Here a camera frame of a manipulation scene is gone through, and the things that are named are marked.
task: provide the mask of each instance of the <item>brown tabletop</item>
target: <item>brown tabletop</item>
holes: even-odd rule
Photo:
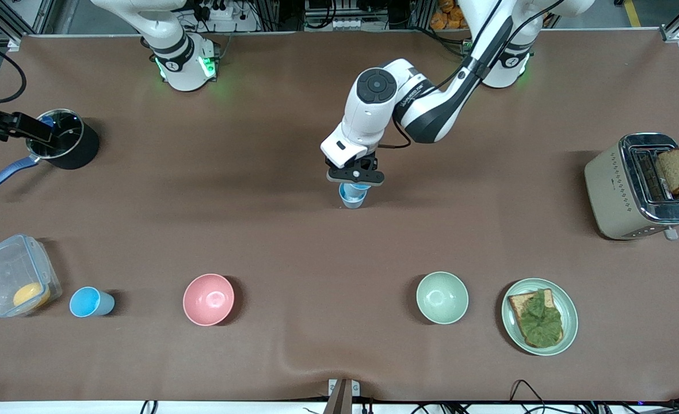
[[[582,169],[621,136],[679,143],[679,49],[656,31],[544,32],[515,86],[480,87],[447,138],[379,152],[385,184],[340,208],[319,143],[360,71],[408,58],[455,68],[422,34],[234,37],[219,80],[173,91],[128,39],[25,39],[29,86],[5,110],[71,108],[102,136],[85,168],[43,164],[0,186],[0,241],[41,240],[64,293],[0,319],[0,400],[273,399],[360,380],[379,399],[679,397],[679,241],[598,236]],[[0,73],[0,96],[18,75]],[[402,141],[393,126],[386,142]],[[0,142],[0,169],[26,155]],[[425,323],[422,275],[460,276],[453,325]],[[218,327],[181,299],[203,273],[238,292]],[[531,356],[500,322],[502,293],[540,277],[579,314],[570,349]],[[112,317],[77,319],[81,286]]]

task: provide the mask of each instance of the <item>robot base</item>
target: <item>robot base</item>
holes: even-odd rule
[[[196,91],[206,82],[216,82],[221,53],[219,44],[195,33],[190,33],[189,37],[194,41],[194,48],[198,52],[184,63],[181,71],[172,72],[158,65],[163,81],[182,92]]]

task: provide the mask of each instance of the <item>bowl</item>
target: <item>bowl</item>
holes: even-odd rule
[[[524,335],[522,335],[518,323],[516,322],[516,314],[513,312],[511,303],[508,301],[509,296],[535,292],[539,289],[552,289],[555,307],[557,307],[557,310],[560,311],[560,314],[562,315],[562,340],[549,348],[536,348],[535,346],[526,343]],[[528,278],[514,283],[503,296],[501,318],[503,319],[503,327],[506,328],[508,336],[511,336],[511,339],[516,345],[530,354],[539,355],[541,357],[551,357],[564,352],[572,345],[574,338],[577,336],[577,310],[574,308],[572,299],[560,286],[542,278]]]
[[[468,289],[452,273],[434,272],[424,276],[416,288],[416,304],[431,322],[455,323],[468,310]]]
[[[184,293],[186,317],[200,327],[222,322],[235,304],[235,292],[224,276],[208,273],[195,278]]]

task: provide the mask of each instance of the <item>silver toaster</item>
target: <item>silver toaster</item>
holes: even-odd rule
[[[677,147],[664,134],[636,133],[588,163],[588,196],[605,236],[631,240],[664,232],[669,240],[677,238],[679,194],[666,187],[657,159]]]

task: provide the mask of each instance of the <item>bread slice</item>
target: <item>bread slice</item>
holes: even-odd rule
[[[529,299],[533,298],[535,294],[536,291],[529,293],[514,294],[513,296],[508,297],[508,302],[511,304],[513,314],[516,315],[516,323],[518,323],[519,329],[521,329],[521,315],[524,313],[524,311],[526,311],[526,306],[527,303],[529,302]],[[552,289],[544,289],[544,306],[548,308],[555,307],[555,297],[552,296]],[[560,343],[563,337],[564,332],[560,332],[560,338],[557,340],[557,343]],[[526,336],[524,336],[524,340],[526,340],[526,343],[529,344],[529,346],[539,348],[538,346],[530,343],[529,340],[526,339]]]
[[[672,194],[679,194],[679,148],[659,154],[658,160],[669,191]]]

